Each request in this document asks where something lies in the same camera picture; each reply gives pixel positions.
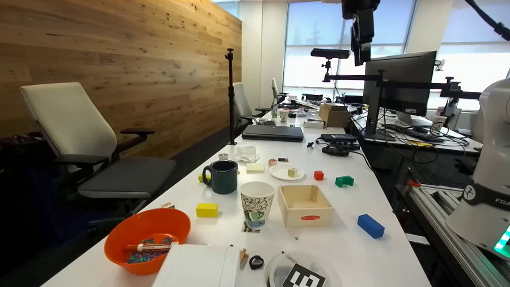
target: mug handle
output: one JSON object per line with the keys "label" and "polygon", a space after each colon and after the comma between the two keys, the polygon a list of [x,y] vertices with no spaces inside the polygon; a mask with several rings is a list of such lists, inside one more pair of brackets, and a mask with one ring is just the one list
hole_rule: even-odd
{"label": "mug handle", "polygon": [[211,182],[212,182],[212,179],[213,179],[213,175],[211,173],[211,180],[208,180],[207,179],[207,176],[206,176],[206,171],[209,171],[211,172],[211,166],[208,165],[206,166],[205,168],[203,168],[203,171],[202,171],[202,181],[207,184],[208,186],[211,186]]}

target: green block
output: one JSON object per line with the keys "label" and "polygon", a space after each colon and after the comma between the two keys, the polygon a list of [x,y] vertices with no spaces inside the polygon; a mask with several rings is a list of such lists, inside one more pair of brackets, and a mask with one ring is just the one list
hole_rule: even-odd
{"label": "green block", "polygon": [[347,184],[347,185],[350,185],[350,186],[353,186],[354,185],[354,179],[350,176],[343,176],[342,177],[342,182],[344,184]]}
{"label": "green block", "polygon": [[337,177],[335,179],[335,185],[338,186],[338,187],[343,187],[344,186],[344,181],[343,181],[341,176]]}

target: black laptop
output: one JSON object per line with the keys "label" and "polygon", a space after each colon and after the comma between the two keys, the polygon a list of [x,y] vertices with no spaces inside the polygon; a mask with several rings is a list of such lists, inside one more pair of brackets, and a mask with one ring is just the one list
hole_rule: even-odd
{"label": "black laptop", "polygon": [[243,132],[243,138],[280,141],[303,141],[300,127],[275,127],[250,125]]}

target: bottle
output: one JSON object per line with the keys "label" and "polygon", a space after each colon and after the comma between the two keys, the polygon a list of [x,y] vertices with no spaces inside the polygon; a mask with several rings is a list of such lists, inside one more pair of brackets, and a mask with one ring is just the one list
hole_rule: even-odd
{"label": "bottle", "polygon": [[271,111],[271,117],[272,118],[278,117],[278,103],[277,103],[277,99],[274,99],[274,101],[273,101],[273,110]]}

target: dark green mug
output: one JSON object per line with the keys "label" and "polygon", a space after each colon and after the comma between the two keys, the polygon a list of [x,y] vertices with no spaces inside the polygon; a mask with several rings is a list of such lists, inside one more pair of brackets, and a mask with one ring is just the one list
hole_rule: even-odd
{"label": "dark green mug", "polygon": [[[215,193],[226,195],[237,189],[237,169],[235,161],[218,160],[203,168],[202,179]],[[206,171],[211,173],[211,180],[207,179]]]}

